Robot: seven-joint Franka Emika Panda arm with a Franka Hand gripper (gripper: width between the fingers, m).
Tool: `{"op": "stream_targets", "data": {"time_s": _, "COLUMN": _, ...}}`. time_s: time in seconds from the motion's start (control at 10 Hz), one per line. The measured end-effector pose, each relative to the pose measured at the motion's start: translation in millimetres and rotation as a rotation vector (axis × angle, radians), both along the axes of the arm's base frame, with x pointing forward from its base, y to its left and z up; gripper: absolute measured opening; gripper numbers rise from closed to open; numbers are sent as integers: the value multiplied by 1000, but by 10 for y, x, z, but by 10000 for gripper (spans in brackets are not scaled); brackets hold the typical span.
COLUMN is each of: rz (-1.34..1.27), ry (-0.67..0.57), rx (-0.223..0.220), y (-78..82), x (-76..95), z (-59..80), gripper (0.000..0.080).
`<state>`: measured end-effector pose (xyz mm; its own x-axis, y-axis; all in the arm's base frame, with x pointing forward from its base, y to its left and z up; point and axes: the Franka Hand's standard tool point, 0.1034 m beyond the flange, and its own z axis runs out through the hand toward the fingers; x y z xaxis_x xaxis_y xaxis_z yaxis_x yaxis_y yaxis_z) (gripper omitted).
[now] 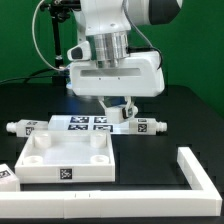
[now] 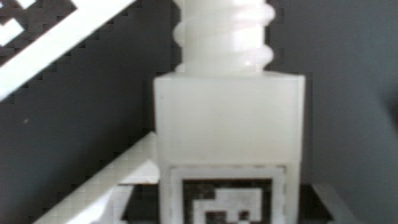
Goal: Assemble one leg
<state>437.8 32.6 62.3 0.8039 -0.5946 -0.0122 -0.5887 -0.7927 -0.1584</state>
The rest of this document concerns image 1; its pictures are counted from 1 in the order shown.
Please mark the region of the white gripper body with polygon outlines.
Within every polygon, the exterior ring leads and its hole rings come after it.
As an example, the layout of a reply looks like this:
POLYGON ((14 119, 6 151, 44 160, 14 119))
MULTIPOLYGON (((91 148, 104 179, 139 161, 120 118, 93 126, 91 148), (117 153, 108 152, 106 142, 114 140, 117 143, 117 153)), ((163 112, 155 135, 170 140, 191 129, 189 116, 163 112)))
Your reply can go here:
POLYGON ((72 90, 83 96, 154 97, 165 88, 158 54, 131 54, 116 68, 98 68, 94 61, 73 62, 72 90))

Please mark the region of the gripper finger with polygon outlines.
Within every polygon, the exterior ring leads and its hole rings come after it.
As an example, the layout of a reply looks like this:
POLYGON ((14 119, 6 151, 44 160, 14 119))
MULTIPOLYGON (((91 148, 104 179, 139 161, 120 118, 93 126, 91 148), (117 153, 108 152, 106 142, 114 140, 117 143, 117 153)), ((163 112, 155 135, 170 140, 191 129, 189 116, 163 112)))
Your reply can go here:
POLYGON ((109 112, 110 112, 111 107, 110 107, 110 106, 108 107, 108 106, 105 104, 105 102, 104 102, 104 97, 103 97, 103 96, 99 96, 99 97, 98 97, 98 101, 99 101, 100 105, 102 106, 102 108, 103 108, 103 110, 104 110, 104 112, 105 112, 105 116, 107 117, 107 116, 109 115, 109 112))
POLYGON ((133 118, 138 113, 138 108, 134 105, 134 101, 130 96, 125 96, 124 100, 122 115, 124 118, 133 118))

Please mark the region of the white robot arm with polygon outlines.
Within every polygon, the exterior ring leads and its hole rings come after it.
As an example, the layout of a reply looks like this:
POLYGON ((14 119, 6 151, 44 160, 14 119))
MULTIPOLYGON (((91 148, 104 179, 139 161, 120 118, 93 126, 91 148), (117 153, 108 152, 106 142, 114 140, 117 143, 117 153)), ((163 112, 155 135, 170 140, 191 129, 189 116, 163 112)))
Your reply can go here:
POLYGON ((68 51, 71 88, 79 96, 123 97, 104 108, 107 121, 121 123, 138 113, 134 97, 154 97, 164 90, 162 56, 148 44, 130 48, 127 34, 139 25, 171 22, 183 0, 80 0, 78 45, 68 51))

